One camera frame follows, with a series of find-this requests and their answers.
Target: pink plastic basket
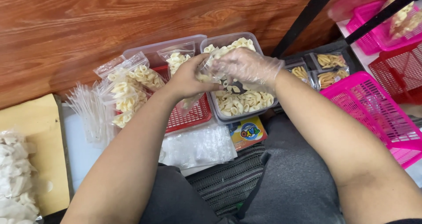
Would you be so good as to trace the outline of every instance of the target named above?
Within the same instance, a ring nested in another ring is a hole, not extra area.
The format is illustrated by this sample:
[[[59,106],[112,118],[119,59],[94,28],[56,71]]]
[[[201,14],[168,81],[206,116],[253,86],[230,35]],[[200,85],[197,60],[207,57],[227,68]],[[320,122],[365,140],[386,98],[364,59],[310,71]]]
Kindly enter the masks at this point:
[[[346,25],[347,30],[352,33],[364,23],[369,21],[381,10],[385,2],[386,0],[379,0],[355,8],[354,16]],[[419,9],[414,6],[414,9],[410,11],[409,14],[412,16],[418,10]],[[406,37],[394,40],[391,39],[391,36],[389,35],[390,25],[391,20],[389,19],[378,25],[369,33],[365,34],[358,41],[356,41],[356,43],[366,55],[372,55],[380,51],[395,50],[397,48],[401,48],[403,46],[407,46],[422,40],[422,24],[419,24],[419,26],[408,35],[406,35]]]
[[[357,72],[321,91],[372,131],[405,169],[422,158],[422,132],[366,72]]]

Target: right hand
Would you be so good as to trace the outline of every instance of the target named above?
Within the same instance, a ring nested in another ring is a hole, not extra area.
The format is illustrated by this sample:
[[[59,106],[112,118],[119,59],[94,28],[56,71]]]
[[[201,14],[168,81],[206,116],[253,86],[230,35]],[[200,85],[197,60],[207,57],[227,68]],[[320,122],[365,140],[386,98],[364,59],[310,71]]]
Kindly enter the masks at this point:
[[[274,91],[276,76],[283,66],[283,60],[262,56],[247,48],[236,48],[216,59],[212,70]]]

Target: red plastic basket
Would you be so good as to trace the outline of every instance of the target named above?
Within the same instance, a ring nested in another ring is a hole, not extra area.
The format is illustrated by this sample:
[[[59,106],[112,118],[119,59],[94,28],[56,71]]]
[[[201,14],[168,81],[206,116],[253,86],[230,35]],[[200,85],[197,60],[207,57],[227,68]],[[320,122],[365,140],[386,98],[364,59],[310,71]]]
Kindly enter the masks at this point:
[[[355,8],[353,17],[346,25],[347,30],[352,33],[369,21],[381,10],[385,2],[386,0],[378,0]],[[418,10],[419,9],[414,6],[414,9],[409,12],[409,15],[415,14]],[[389,34],[390,25],[391,20],[386,20],[361,37],[356,43],[366,55],[372,55],[380,51],[395,50],[422,40],[422,24],[419,24],[418,27],[412,32],[409,32],[405,37],[398,39],[391,38]]]
[[[357,72],[321,91],[373,132],[405,169],[422,158],[422,132],[366,72]]]
[[[153,68],[153,70],[166,80],[169,80],[167,65]],[[211,117],[212,113],[208,104],[207,95],[204,94],[185,117],[182,117],[182,115],[177,112],[176,108],[173,108],[168,120],[166,133],[207,122]]]
[[[395,102],[422,104],[422,43],[383,51],[368,67]]]

